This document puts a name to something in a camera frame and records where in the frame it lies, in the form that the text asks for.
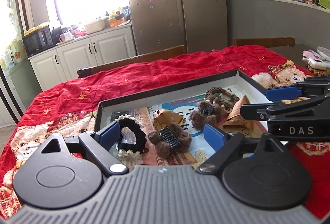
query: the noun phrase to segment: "green card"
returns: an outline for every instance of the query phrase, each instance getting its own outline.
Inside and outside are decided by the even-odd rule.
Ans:
[[[318,0],[318,4],[326,9],[330,9],[330,0]]]

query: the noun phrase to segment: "mug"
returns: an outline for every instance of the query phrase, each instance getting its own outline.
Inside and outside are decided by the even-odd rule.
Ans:
[[[73,38],[73,35],[71,34],[71,32],[65,32],[60,35],[60,42],[65,41],[65,40],[70,40],[72,38]]]

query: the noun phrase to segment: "microwave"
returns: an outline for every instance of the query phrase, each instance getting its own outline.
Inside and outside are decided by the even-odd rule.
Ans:
[[[49,26],[38,29],[23,37],[23,43],[28,57],[55,46]]]

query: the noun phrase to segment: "microwave handle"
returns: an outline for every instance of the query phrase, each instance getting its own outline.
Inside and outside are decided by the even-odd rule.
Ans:
[[[42,36],[42,39],[43,39],[43,41],[44,41],[44,44],[45,45],[48,45],[47,43],[47,39],[45,39],[45,37],[44,37],[44,35],[45,35],[45,32],[44,31],[41,31],[41,36]]]

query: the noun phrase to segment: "brown hair scrunchie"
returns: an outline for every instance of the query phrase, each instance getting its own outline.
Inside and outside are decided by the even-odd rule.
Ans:
[[[213,108],[212,115],[203,114],[203,110],[211,106]],[[196,130],[203,130],[206,123],[217,124],[222,117],[227,117],[227,113],[219,104],[211,104],[207,101],[200,101],[198,103],[198,110],[193,110],[189,116],[192,126]]]
[[[168,128],[172,134],[180,141],[177,150],[186,151],[191,144],[191,136],[189,133],[183,131],[182,127],[176,123],[170,123]],[[158,131],[152,131],[148,134],[148,139],[155,145],[156,151],[161,158],[167,159],[171,154],[169,143],[163,140]]]
[[[220,94],[228,96],[231,101],[221,98]],[[225,110],[231,110],[240,99],[235,94],[231,94],[221,87],[212,87],[206,91],[204,100],[209,101],[210,103],[215,102],[220,106],[224,105]]]

